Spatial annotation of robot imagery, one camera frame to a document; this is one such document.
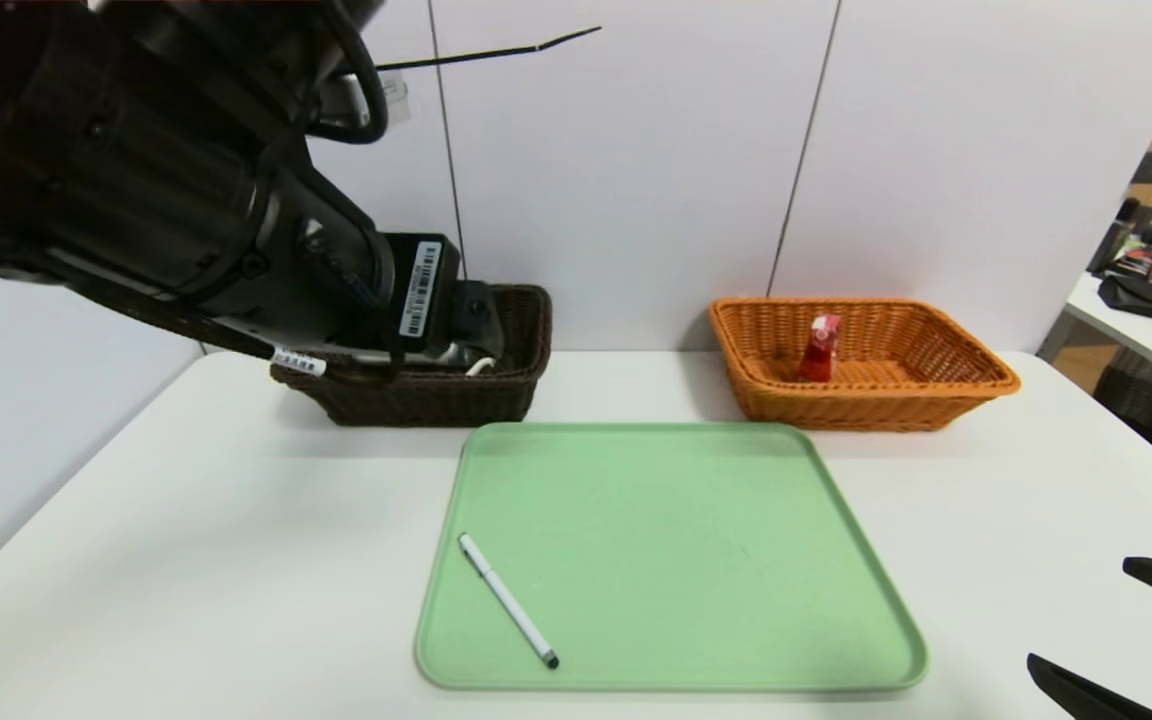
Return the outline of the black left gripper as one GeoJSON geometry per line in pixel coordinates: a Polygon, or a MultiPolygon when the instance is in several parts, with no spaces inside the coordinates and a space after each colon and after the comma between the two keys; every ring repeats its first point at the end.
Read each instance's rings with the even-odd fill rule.
{"type": "Polygon", "coordinates": [[[339,243],[319,219],[297,218],[293,256],[326,309],[311,314],[306,354],[499,359],[506,338],[493,288],[458,281],[460,250],[430,233],[371,233],[339,243]]]}

